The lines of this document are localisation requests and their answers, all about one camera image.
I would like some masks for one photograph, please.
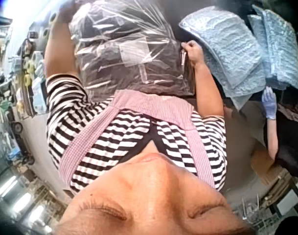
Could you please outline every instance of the nose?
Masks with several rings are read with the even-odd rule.
[[[133,179],[133,201],[137,202],[139,218],[161,220],[174,213],[179,180],[176,167],[170,160],[151,154],[140,159]]]

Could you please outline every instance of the ceiling light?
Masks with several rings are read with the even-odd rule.
[[[31,199],[31,194],[26,193],[24,196],[22,196],[14,205],[13,210],[15,212],[20,212],[25,206],[27,206],[28,202]]]
[[[30,222],[35,222],[37,219],[40,218],[40,215],[42,214],[42,212],[44,211],[44,207],[43,206],[38,206],[31,214],[29,217],[29,221]]]
[[[2,194],[2,197],[4,197],[14,186],[15,184],[17,184],[17,180],[15,180],[11,185],[10,187],[7,188],[7,190]]]
[[[6,189],[13,183],[16,179],[16,176],[12,176],[1,188],[0,188],[0,195],[6,191]]]
[[[52,232],[52,228],[50,228],[48,225],[46,225],[45,231],[49,234],[50,232]]]

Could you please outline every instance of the lip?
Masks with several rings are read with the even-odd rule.
[[[140,157],[139,159],[137,159],[135,163],[147,163],[155,160],[163,160],[168,162],[171,165],[175,165],[167,156],[161,153],[146,154]]]

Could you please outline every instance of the woman's arm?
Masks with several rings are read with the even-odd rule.
[[[69,22],[75,12],[75,4],[63,5],[50,31],[45,53],[46,76],[66,73],[78,77],[75,64],[74,44],[71,40]]]
[[[268,153],[270,157],[275,160],[278,151],[278,138],[277,138],[277,123],[276,120],[267,120],[267,142]]]
[[[278,137],[277,137],[277,101],[276,95],[272,88],[266,87],[262,95],[262,103],[266,111],[267,118],[267,142],[268,152],[270,157],[275,160],[278,151]]]
[[[204,62],[203,50],[195,41],[182,43],[194,67],[198,112],[201,117],[224,116],[223,101]]]

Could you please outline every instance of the gloved hand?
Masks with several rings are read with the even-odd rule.
[[[277,112],[277,101],[276,95],[273,92],[272,88],[266,87],[262,95],[262,103],[266,111],[267,119],[276,119]]]

